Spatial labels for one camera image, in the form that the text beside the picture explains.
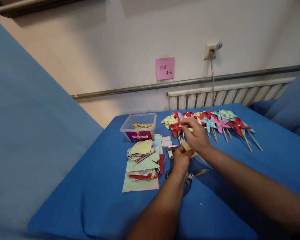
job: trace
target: container label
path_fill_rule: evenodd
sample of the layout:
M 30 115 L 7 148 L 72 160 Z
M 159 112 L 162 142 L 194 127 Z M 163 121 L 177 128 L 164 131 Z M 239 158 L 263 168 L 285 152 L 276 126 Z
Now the container label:
M 139 142 L 147 139 L 152 139 L 150 131 L 144 132 L 126 132 L 127 136 L 131 140 L 131 142 Z

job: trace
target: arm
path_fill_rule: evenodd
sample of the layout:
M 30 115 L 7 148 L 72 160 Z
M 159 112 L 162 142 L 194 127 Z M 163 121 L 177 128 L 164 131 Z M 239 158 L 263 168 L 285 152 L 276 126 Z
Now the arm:
M 300 232 L 300 197 L 271 178 L 229 157 L 212 147 L 205 129 L 193 119 L 183 124 L 193 128 L 191 133 L 184 127 L 190 147 L 229 182 L 239 189 L 265 215 L 279 223 L 290 233 Z
M 171 174 L 157 196 L 142 212 L 127 239 L 173 239 L 182 201 L 188 167 L 193 151 L 179 147 L 174 152 Z

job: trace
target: clear plastic box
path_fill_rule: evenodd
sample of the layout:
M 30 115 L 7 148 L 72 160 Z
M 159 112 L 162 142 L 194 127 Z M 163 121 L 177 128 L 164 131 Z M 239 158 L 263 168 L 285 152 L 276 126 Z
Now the clear plastic box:
M 155 140 L 156 134 L 156 113 L 144 113 L 131 115 L 134 122 L 138 124 L 153 124 L 151 128 L 133 128 L 133 122 L 128 116 L 120 128 L 120 132 L 123 132 L 130 142 L 139 142 L 147 139 Z

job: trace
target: table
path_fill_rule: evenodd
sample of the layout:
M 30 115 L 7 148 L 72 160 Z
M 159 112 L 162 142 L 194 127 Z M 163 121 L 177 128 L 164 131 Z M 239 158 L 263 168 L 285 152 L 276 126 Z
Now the table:
M 218 134 L 211 144 L 235 159 L 273 178 L 300 195 L 300 137 L 240 104 L 179 110 L 197 112 L 231 110 L 256 131 L 261 152 L 253 144 L 250 153 L 245 140 L 232 131 L 226 143 Z M 171 136 L 160 124 L 172 111 L 157 113 L 156 133 Z M 130 143 L 120 127 L 128 115 L 115 117 L 90 149 L 32 217 L 28 232 L 48 233 L 77 239 L 124 238 L 157 190 L 122 193 Z M 172 137 L 173 144 L 178 141 Z M 164 173 L 172 166 L 166 156 Z M 189 170 L 206 166 L 199 157 Z M 165 178 L 159 179 L 159 186 Z M 177 238 L 180 239 L 256 239 L 273 229 L 258 210 L 236 192 L 217 172 L 196 177 L 183 198 Z

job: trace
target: picture frame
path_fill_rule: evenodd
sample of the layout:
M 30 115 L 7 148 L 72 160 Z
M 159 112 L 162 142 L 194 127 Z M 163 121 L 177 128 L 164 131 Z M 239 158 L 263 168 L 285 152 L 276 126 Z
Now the picture frame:
M 82 0 L 0 0 L 0 15 L 8 18 Z

